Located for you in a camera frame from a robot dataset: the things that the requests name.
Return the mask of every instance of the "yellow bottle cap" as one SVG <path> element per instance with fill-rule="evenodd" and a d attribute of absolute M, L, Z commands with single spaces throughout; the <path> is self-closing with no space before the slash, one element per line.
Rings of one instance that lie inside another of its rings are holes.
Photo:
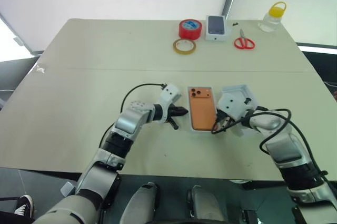
<path fill-rule="evenodd" d="M 276 6 L 277 4 L 284 4 L 284 8 L 280 8 L 278 6 Z M 286 3 L 285 2 L 277 2 L 275 4 L 272 5 L 272 7 L 269 9 L 269 15 L 271 15 L 272 17 L 282 17 L 284 14 L 284 11 L 286 9 Z"/>

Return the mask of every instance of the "red tape roll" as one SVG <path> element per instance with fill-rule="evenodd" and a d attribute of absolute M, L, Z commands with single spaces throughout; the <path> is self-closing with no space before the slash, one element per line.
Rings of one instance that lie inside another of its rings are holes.
<path fill-rule="evenodd" d="M 182 20 L 179 23 L 179 37 L 196 40 L 200 37 L 202 24 L 198 20 Z"/>

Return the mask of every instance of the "plastic bottle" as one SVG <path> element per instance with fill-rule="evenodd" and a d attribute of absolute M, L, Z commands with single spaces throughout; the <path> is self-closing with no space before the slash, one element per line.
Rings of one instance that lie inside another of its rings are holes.
<path fill-rule="evenodd" d="M 283 4 L 284 8 L 276 6 L 277 4 Z M 267 14 L 262 19 L 262 21 L 258 23 L 260 29 L 265 32 L 272 32 L 276 30 L 280 25 L 285 9 L 286 9 L 285 2 L 281 1 L 273 4 L 272 7 L 267 12 Z"/>

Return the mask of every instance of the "robot leg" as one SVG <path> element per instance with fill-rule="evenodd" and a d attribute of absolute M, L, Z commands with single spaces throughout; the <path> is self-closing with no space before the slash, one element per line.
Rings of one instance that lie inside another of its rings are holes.
<path fill-rule="evenodd" d="M 221 213 L 215 196 L 202 189 L 201 186 L 192 188 L 191 198 L 196 219 L 227 221 Z"/>
<path fill-rule="evenodd" d="M 153 220 L 158 204 L 158 186 L 147 183 L 140 187 L 128 202 L 120 224 L 145 224 Z"/>

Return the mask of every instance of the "red scissors handle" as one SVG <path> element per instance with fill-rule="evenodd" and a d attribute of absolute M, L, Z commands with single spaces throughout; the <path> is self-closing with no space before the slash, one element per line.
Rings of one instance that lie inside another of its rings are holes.
<path fill-rule="evenodd" d="M 234 41 L 234 46 L 238 49 L 253 49 L 255 43 L 250 38 L 237 38 Z"/>

